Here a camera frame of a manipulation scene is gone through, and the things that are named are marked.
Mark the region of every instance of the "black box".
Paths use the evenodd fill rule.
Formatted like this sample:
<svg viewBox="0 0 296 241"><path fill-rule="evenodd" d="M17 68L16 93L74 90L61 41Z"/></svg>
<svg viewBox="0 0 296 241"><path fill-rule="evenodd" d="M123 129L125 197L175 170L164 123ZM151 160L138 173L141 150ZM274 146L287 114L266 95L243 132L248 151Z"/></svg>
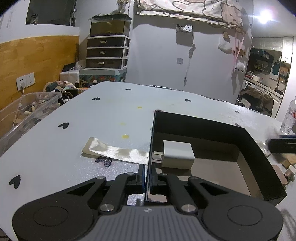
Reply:
<svg viewBox="0 0 296 241"><path fill-rule="evenodd" d="M195 161L191 170L163 168L158 169L157 173L174 173L180 180L198 176L273 205L277 205L287 195L273 167L246 129L155 111L145 201L166 200L165 197L151 195L149 192L151 163L155 162L152 154L154 151L163 152L163 140L191 143Z"/></svg>

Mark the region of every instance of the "white box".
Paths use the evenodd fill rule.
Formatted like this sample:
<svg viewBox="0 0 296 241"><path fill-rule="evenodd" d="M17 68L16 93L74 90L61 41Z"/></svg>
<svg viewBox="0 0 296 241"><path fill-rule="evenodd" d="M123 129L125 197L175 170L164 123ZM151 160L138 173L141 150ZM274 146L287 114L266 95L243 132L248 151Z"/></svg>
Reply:
<svg viewBox="0 0 296 241"><path fill-rule="evenodd" d="M70 70L69 72L62 72L59 74L59 80L60 81L68 81L72 84L75 84L75 81L79 81L79 70L78 69L73 69Z"/></svg>
<svg viewBox="0 0 296 241"><path fill-rule="evenodd" d="M190 143L163 140L164 157L162 167L190 169L194 153Z"/></svg>

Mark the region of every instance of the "wooden wall panel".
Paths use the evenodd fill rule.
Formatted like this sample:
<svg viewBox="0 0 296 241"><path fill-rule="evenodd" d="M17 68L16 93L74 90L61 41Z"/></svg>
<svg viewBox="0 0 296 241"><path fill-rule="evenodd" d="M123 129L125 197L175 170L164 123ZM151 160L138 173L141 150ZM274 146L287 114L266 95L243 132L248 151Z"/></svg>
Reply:
<svg viewBox="0 0 296 241"><path fill-rule="evenodd" d="M0 109L18 99L16 78L34 72L35 84L24 93L43 91L47 82L59 80L65 64L76 61L79 36L44 36L0 44Z"/></svg>

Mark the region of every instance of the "white cube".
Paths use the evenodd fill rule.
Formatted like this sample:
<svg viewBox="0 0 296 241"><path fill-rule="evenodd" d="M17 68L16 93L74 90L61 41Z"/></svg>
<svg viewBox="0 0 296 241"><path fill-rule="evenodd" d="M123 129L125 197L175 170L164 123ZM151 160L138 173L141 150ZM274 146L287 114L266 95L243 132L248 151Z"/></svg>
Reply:
<svg viewBox="0 0 296 241"><path fill-rule="evenodd" d="M190 143L163 140L162 167L191 169L194 153Z"/></svg>

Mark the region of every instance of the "fish tank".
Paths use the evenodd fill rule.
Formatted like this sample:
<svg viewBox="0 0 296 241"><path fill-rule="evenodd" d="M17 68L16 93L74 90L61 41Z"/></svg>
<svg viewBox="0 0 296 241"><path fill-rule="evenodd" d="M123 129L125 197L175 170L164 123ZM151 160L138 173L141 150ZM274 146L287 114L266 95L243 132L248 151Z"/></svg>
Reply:
<svg viewBox="0 0 296 241"><path fill-rule="evenodd" d="M129 36L131 18L126 14L95 16L91 18L90 37L107 35Z"/></svg>

